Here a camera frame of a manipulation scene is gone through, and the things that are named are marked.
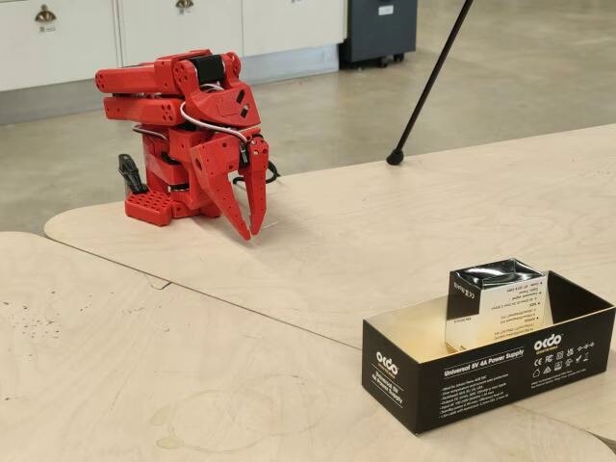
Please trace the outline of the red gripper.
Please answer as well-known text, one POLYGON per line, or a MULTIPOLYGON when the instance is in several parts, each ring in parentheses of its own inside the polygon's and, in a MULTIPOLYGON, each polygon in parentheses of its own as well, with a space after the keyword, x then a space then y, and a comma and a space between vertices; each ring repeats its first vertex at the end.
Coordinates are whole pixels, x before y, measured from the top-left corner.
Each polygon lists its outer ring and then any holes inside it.
POLYGON ((250 232, 233 193, 228 174, 237 171, 243 178, 250 210, 250 231, 257 235, 267 210, 266 174, 269 145, 260 128, 243 131, 247 142, 236 136, 215 132, 206 141, 189 149, 190 179, 197 179, 221 214, 246 241, 250 232))

